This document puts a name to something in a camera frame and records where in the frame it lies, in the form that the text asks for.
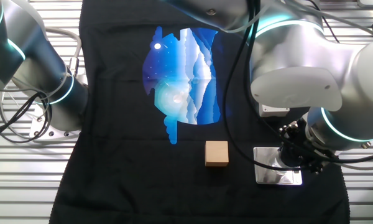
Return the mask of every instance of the wooden block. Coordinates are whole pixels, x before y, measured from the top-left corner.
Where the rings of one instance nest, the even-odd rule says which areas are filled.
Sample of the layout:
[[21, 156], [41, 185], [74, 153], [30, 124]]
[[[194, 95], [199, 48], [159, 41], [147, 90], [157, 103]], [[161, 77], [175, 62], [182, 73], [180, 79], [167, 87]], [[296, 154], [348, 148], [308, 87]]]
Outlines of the wooden block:
[[229, 163], [227, 141], [206, 141], [206, 167], [225, 167]]

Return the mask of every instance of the wire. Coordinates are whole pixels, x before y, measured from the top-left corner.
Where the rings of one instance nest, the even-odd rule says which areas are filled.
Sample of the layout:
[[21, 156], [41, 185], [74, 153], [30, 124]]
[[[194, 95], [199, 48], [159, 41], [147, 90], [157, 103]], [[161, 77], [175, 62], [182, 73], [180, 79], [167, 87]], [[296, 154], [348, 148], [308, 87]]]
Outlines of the wire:
[[[327, 157], [323, 153], [321, 153], [320, 151], [316, 150], [315, 152], [320, 156]], [[346, 165], [346, 164], [338, 164], [338, 163], [334, 163], [334, 164], [336, 164], [337, 166], [341, 166], [341, 167], [345, 167], [345, 168], [353, 169], [353, 170], [361, 170], [361, 171], [373, 170], [373, 167], [356, 167], [356, 166], [350, 166], [350, 165]]]
[[356, 167], [356, 166], [350, 166], [350, 165], [346, 165], [346, 164], [336, 164], [336, 165], [339, 165], [339, 166], [342, 166], [342, 167], [345, 167], [345, 168], [348, 168], [348, 169], [353, 169], [353, 170], [362, 170], [362, 171], [373, 170], [373, 167]]
[[74, 32], [70, 32], [70, 31], [67, 31], [67, 30], [58, 29], [58, 28], [54, 28], [54, 27], [46, 27], [45, 30], [47, 32], [51, 32], [51, 33], [55, 33], [55, 34], [67, 35], [67, 36], [75, 39], [77, 41], [77, 46], [76, 46], [76, 52], [73, 55], [73, 57], [75, 57], [75, 58], [79, 57], [80, 51], [81, 51], [81, 39], [78, 35], [76, 35]]
[[242, 26], [240, 28], [234, 29], [234, 30], [224, 30], [224, 29], [221, 29], [221, 30], [224, 31], [224, 32], [227, 32], [229, 34], [233, 34], [233, 33], [242, 32], [242, 31], [248, 29], [250, 26], [253, 26], [253, 24], [256, 23], [256, 21], [275, 3], [275, 1], [277, 1], [277, 0], [272, 0], [271, 2], [268, 2], [260, 10], [260, 12], [256, 16], [254, 16], [254, 18], [251, 19], [249, 21], [249, 23], [247, 23], [246, 25], [244, 25], [244, 26]]
[[346, 19], [343, 19], [343, 18], [340, 18], [340, 17], [337, 17], [337, 16], [333, 16], [333, 15], [325, 13], [325, 12], [318, 11], [318, 10], [313, 9], [311, 7], [304, 6], [303, 4], [301, 4], [299, 2], [296, 2], [295, 0], [285, 0], [285, 2], [287, 3], [287, 5], [289, 5], [290, 7], [294, 8], [296, 10], [304, 9], [305, 11], [310, 12], [312, 14], [316, 14], [317, 16], [321, 16], [321, 17], [324, 16], [324, 17], [327, 17], [327, 18], [330, 18], [330, 19], [334, 19], [336, 21], [339, 21], [339, 22], [348, 24], [350, 26], [356, 27], [358, 29], [361, 29], [361, 30], [373, 35], [373, 30], [370, 30], [370, 29], [368, 29], [366, 27], [363, 27], [359, 24], [356, 24], [355, 22], [351, 22], [351, 21], [348, 21]]
[[[38, 95], [38, 98], [40, 98], [40, 97], [42, 96], [41, 93], [37, 93], [36, 95]], [[30, 108], [30, 106], [32, 105], [32, 103], [28, 105], [28, 107], [25, 109], [25, 111], [27, 111], [27, 110]], [[49, 110], [46, 111], [46, 114], [45, 114], [45, 121], [44, 121], [44, 124], [43, 124], [43, 126], [42, 126], [42, 129], [41, 129], [41, 130], [36, 134], [35, 137], [33, 137], [33, 138], [27, 138], [27, 137], [25, 137], [25, 136], [19, 134], [19, 133], [16, 132], [16, 131], [12, 131], [14, 134], [17, 134], [18, 136], [20, 136], [20, 137], [26, 139], [25, 141], [15, 141], [15, 140], [9, 139], [9, 138], [7, 138], [5, 135], [3, 135], [2, 131], [0, 132], [0, 135], [1, 135], [5, 140], [7, 140], [7, 141], [9, 141], [9, 142], [17, 143], [17, 144], [27, 143], [27, 142], [34, 141], [34, 140], [36, 140], [36, 139], [38, 139], [38, 138], [41, 138], [41, 137], [42, 137], [42, 136], [43, 136], [43, 135], [48, 131], [48, 129], [49, 129], [49, 127], [50, 127], [50, 124], [51, 124], [51, 118], [52, 118], [52, 111], [51, 111], [51, 107], [50, 107], [50, 105], [47, 103], [47, 101], [43, 101], [43, 103], [44, 103], [44, 108], [48, 107]], [[3, 120], [3, 123], [5, 124], [5, 126], [7, 126], [7, 128], [11, 127], [11, 124], [15, 123], [15, 122], [18, 120], [18, 119], [17, 119], [17, 120], [15, 120], [14, 122], [12, 122], [12, 121], [10, 120], [10, 121], [7, 122], [7, 121], [6, 121], [6, 118], [4, 117], [4, 114], [0, 113], [0, 115], [1, 115], [1, 118], [2, 118], [2, 120]]]
[[[260, 11], [260, 1], [254, 1], [255, 2], [255, 5], [254, 7], [251, 6], [252, 4], [250, 3], [250, 1], [248, 0], [248, 5], [251, 7], [251, 9], [249, 10], [250, 11], [250, 17], [253, 17], [253, 13], [255, 12], [256, 14], [259, 13]], [[258, 29], [258, 23], [259, 23], [259, 20], [256, 20], [256, 22], [254, 23], [254, 26], [253, 26], [253, 31], [252, 31], [252, 35], [251, 35], [251, 41], [250, 43], [254, 43], [254, 40], [256, 38], [256, 33], [257, 33], [257, 29]], [[226, 130], [226, 133], [228, 135], [228, 138], [231, 142], [231, 144], [234, 146], [234, 148], [236, 149], [236, 151], [243, 157], [245, 158], [247, 161], [257, 165], [257, 166], [260, 166], [260, 167], [263, 167], [263, 168], [266, 168], [266, 169], [271, 169], [271, 170], [279, 170], [279, 171], [290, 171], [290, 170], [293, 170], [293, 171], [299, 171], [301, 170], [301, 168], [281, 168], [281, 167], [272, 167], [272, 166], [268, 166], [266, 164], [262, 164], [260, 162], [257, 162], [255, 161], [254, 159], [250, 158], [245, 152], [243, 152], [236, 144], [234, 138], [232, 137], [232, 134], [231, 134], [231, 131], [229, 130], [229, 126], [228, 126], [228, 121], [227, 121], [227, 116], [226, 116], [226, 99], [227, 99], [227, 95], [228, 95], [228, 90], [229, 90], [229, 86], [230, 86], [230, 83], [231, 83], [231, 80], [232, 80], [232, 77], [234, 75], [234, 72], [235, 72], [235, 69], [236, 69], [236, 66], [237, 66], [237, 63], [242, 55], [242, 51], [243, 51], [243, 48], [249, 38], [249, 34], [250, 34], [250, 31], [251, 31], [251, 27], [248, 27], [247, 30], [245, 31], [245, 34], [244, 34], [244, 37], [243, 37], [243, 40], [242, 40], [242, 43], [241, 43], [241, 46], [239, 47], [239, 50], [237, 51], [237, 54], [236, 54], [236, 58], [235, 58], [235, 61], [231, 67], [231, 71], [229, 73], [229, 76], [228, 76], [228, 79], [226, 81], [226, 86], [225, 86], [225, 89], [224, 89], [224, 95], [223, 95], [223, 105], [222, 105], [222, 113], [223, 113], [223, 117], [224, 117], [224, 126], [225, 126], [225, 130]]]
[[24, 105], [22, 105], [22, 107], [14, 114], [14, 116], [9, 120], [8, 123], [0, 126], [0, 134], [6, 128], [8, 128], [8, 126], [15, 123], [19, 118], [21, 118], [26, 113], [26, 111], [30, 108], [30, 106], [32, 106], [33, 101], [40, 96], [40, 94], [41, 93], [36, 93], [34, 96], [29, 98], [29, 100], [27, 100], [26, 103]]
[[[310, 3], [312, 3], [312, 5], [315, 6], [316, 10], [320, 11], [321, 9], [319, 8], [319, 6], [313, 1], [313, 0], [306, 0], [306, 1], [309, 1]], [[333, 32], [333, 29], [331, 28], [331, 26], [329, 25], [328, 21], [326, 20], [326, 18], [324, 16], [322, 16], [322, 19], [323, 21], [325, 22], [326, 26], [328, 26], [330, 32], [331, 32], [331, 35], [333, 36], [333, 38], [336, 40], [337, 43], [340, 44], [340, 41], [337, 39], [336, 37], [336, 34], [334, 34]]]

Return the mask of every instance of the blue graphic print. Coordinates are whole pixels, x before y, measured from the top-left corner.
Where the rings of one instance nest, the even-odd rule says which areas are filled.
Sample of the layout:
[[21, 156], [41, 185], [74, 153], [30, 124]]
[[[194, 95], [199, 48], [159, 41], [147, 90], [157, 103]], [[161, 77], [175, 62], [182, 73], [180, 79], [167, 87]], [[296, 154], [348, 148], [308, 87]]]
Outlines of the blue graphic print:
[[196, 28], [163, 37], [158, 27], [143, 66], [147, 94], [155, 90], [155, 106], [167, 117], [170, 142], [177, 143], [177, 122], [211, 124], [221, 114], [211, 47], [218, 32]]

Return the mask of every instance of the black cloth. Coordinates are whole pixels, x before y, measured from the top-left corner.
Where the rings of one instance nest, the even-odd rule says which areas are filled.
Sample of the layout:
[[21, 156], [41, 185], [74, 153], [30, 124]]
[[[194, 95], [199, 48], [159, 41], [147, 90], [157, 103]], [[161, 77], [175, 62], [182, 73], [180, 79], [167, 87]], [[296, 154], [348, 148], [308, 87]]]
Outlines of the black cloth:
[[[90, 98], [50, 223], [349, 223], [337, 166], [320, 175], [304, 172], [298, 187], [257, 185], [254, 165], [230, 145], [227, 167], [206, 168], [205, 141], [228, 140], [222, 118], [206, 125], [178, 123], [178, 142], [170, 143], [165, 115], [142, 83], [158, 26], [163, 36], [208, 27], [158, 0], [83, 1], [80, 35]], [[214, 39], [218, 99], [240, 43], [230, 34]], [[228, 120], [237, 143], [252, 157], [254, 146], [279, 142], [249, 111], [242, 76], [240, 63], [229, 91]]]

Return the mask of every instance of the black cable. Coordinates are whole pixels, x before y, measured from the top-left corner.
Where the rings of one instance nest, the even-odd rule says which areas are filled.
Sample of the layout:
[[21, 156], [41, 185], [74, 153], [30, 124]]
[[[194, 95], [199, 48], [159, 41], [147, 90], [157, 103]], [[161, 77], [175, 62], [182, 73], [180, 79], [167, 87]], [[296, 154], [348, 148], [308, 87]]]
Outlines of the black cable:
[[[319, 8], [319, 6], [313, 1], [313, 0], [306, 0], [306, 1], [309, 1], [310, 3], [312, 3], [316, 10], [320, 11], [321, 9]], [[340, 41], [338, 41], [337, 37], [336, 37], [336, 34], [334, 34], [333, 32], [333, 29], [331, 28], [331, 26], [329, 25], [328, 21], [326, 20], [326, 18], [324, 16], [322, 16], [322, 19], [323, 21], [325, 22], [325, 24], [328, 26], [330, 32], [331, 32], [331, 35], [334, 37], [334, 39], [337, 41], [337, 43], [340, 44]]]
[[27, 141], [17, 142], [17, 141], [13, 141], [11, 139], [8, 139], [4, 135], [2, 135], [2, 132], [5, 129], [7, 129], [10, 125], [14, 124], [17, 120], [19, 120], [23, 115], [26, 114], [27, 110], [32, 106], [33, 102], [37, 98], [43, 98], [43, 97], [44, 97], [44, 95], [42, 93], [36, 93], [34, 96], [29, 98], [26, 101], [26, 103], [24, 105], [22, 105], [21, 108], [19, 108], [19, 110], [15, 113], [15, 115], [7, 123], [4, 123], [4, 125], [0, 126], [0, 135], [4, 139], [7, 139], [7, 140], [9, 140], [11, 142], [14, 142], [14, 143], [27, 143], [27, 142], [31, 142], [31, 141], [36, 140], [36, 139], [40, 138], [41, 136], [43, 136], [47, 132], [47, 130], [50, 126], [51, 115], [52, 115], [51, 107], [48, 104], [48, 101], [45, 101], [45, 100], [43, 100], [44, 108], [46, 109], [48, 107], [48, 110], [46, 110], [46, 112], [45, 112], [45, 122], [44, 122], [44, 125], [43, 125], [42, 129], [40, 130], [40, 132], [34, 138], [28, 139]]
[[[254, 5], [252, 5], [249, 0], [247, 0], [247, 3], [248, 3], [248, 6], [250, 8], [250, 10], [249, 10], [250, 11], [250, 18], [249, 19], [252, 19], [254, 17], [254, 13], [258, 14], [259, 11], [260, 11], [260, 0], [255, 0], [254, 1], [254, 3], [255, 3]], [[253, 40], [253, 41], [251, 41], [252, 43], [254, 43], [254, 40], [256, 38], [256, 33], [257, 33], [257, 29], [258, 29], [258, 23], [259, 23], [259, 21], [257, 21], [254, 24], [254, 26], [253, 26], [253, 31], [252, 31], [252, 34], [251, 34], [251, 40]], [[250, 158], [245, 152], [242, 151], [242, 149], [240, 149], [237, 146], [234, 138], [232, 137], [231, 131], [229, 130], [227, 116], [226, 116], [226, 97], [227, 97], [227, 94], [228, 94], [229, 85], [230, 85], [232, 77], [234, 75], [237, 63], [238, 63], [238, 61], [239, 61], [239, 59], [240, 59], [240, 57], [242, 55], [243, 48], [244, 48], [244, 46], [245, 46], [245, 44], [246, 44], [246, 42], [247, 42], [247, 40], [249, 38], [250, 31], [251, 31], [251, 27], [248, 28], [245, 31], [245, 34], [244, 34], [241, 46], [239, 47], [239, 50], [237, 51], [235, 61], [234, 61], [233, 65], [232, 65], [232, 67], [231, 67], [231, 71], [229, 73], [229, 76], [228, 76], [228, 79], [227, 79], [227, 82], [226, 82], [226, 86], [225, 86], [225, 89], [224, 89], [222, 112], [223, 112], [223, 117], [224, 117], [225, 130], [227, 132], [227, 135], [228, 135], [228, 138], [229, 138], [231, 144], [234, 146], [234, 148], [236, 149], [236, 151], [243, 158], [245, 158], [246, 160], [248, 160], [249, 162], [252, 162], [253, 164], [255, 164], [257, 166], [260, 166], [260, 167], [263, 167], [263, 168], [266, 168], [266, 169], [279, 170], [279, 171], [290, 171], [290, 170], [299, 171], [299, 170], [301, 170], [301, 168], [272, 167], [272, 166], [268, 166], [268, 165], [265, 165], [265, 164], [262, 164], [260, 162], [255, 161], [254, 159]]]
[[[48, 103], [47, 100], [43, 100], [43, 97], [44, 95], [41, 94], [39, 96], [39, 98], [42, 100], [42, 104], [43, 104], [43, 107], [44, 107], [44, 110], [45, 110], [45, 121], [44, 121], [44, 124], [42, 126], [42, 129], [32, 138], [30, 139], [27, 139], [25, 141], [15, 141], [15, 140], [12, 140], [12, 139], [9, 139], [7, 136], [5, 136], [3, 133], [0, 134], [0, 136], [2, 138], [4, 138], [5, 140], [9, 141], [9, 142], [12, 142], [12, 143], [16, 143], [16, 144], [23, 144], [23, 143], [28, 143], [28, 142], [32, 142], [38, 138], [41, 138], [49, 129], [50, 125], [51, 125], [51, 118], [52, 118], [52, 109], [51, 109], [51, 105]], [[5, 119], [3, 118], [4, 117], [4, 114], [2, 113], [2, 111], [0, 110], [0, 116], [4, 122], [4, 124], [6, 124], [5, 122]]]
[[9, 120], [9, 122], [7, 124], [4, 124], [4, 125], [0, 126], [0, 134], [6, 128], [8, 128], [8, 126], [14, 124], [19, 118], [21, 118], [24, 114], [26, 114], [27, 110], [30, 108], [30, 106], [32, 106], [34, 100], [36, 98], [38, 98], [39, 95], [40, 95], [40, 93], [36, 93], [34, 96], [29, 98], [29, 100], [27, 100], [26, 103], [24, 105], [22, 105], [21, 108], [19, 108], [19, 110], [14, 114], [14, 116]]

